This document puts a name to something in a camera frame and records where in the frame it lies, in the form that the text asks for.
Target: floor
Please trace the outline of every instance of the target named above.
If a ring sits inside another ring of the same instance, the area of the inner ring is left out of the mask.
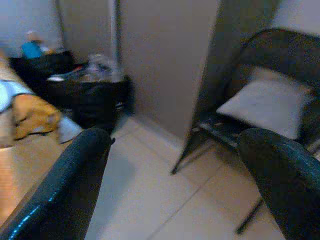
[[[234,233],[259,197],[241,161],[208,141],[174,176],[180,149],[135,118],[115,131],[86,240],[283,240],[263,207]]]

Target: white cushion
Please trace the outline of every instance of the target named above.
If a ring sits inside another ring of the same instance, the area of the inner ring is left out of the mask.
[[[298,139],[310,89],[283,74],[256,68],[251,82],[217,109],[217,113]]]

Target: chair seat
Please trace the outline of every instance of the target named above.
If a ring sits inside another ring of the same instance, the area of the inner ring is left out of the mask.
[[[251,128],[250,125],[216,112],[207,113],[198,122],[197,127],[207,131],[213,138],[237,151],[239,134]]]

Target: table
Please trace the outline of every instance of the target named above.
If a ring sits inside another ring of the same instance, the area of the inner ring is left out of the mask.
[[[0,148],[0,226],[32,194],[63,150],[70,144],[58,144],[55,132],[30,135]]]

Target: floor tile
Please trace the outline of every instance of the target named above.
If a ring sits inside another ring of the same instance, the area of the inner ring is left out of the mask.
[[[133,133],[142,143],[153,149],[159,156],[169,164],[174,165],[181,154],[181,149],[170,144],[166,139],[160,137],[147,127],[141,127]]]
[[[271,215],[258,214],[248,229],[237,235],[237,216],[201,189],[151,239],[284,240],[279,228],[266,217],[272,218]]]
[[[203,187],[223,206],[242,220],[257,202],[260,194],[249,173],[242,174],[231,165],[224,165]]]
[[[242,235],[234,240],[285,240],[275,220],[265,206],[252,220]]]
[[[146,239],[197,187],[131,134],[111,147],[87,240]]]
[[[152,240],[232,240],[235,216],[200,190]]]
[[[183,160],[177,174],[184,175],[200,187],[216,174],[222,165],[219,146],[209,140]]]
[[[122,115],[112,133],[112,137],[119,139],[139,128],[140,124],[132,116]]]

